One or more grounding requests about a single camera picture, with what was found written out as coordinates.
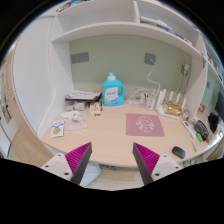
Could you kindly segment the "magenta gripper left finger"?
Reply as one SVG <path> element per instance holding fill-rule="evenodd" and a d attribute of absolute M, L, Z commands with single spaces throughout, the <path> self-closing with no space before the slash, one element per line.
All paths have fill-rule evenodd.
<path fill-rule="evenodd" d="M 58 153 L 42 169 L 79 185 L 92 154 L 92 143 L 86 143 L 66 153 Z"/>

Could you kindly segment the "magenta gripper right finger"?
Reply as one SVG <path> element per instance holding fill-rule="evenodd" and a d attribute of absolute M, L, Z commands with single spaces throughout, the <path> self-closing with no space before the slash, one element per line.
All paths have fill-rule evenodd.
<path fill-rule="evenodd" d="M 159 155 L 138 143 L 133 144 L 132 151 L 144 185 L 168 176 L 182 169 L 170 156 Z"/>

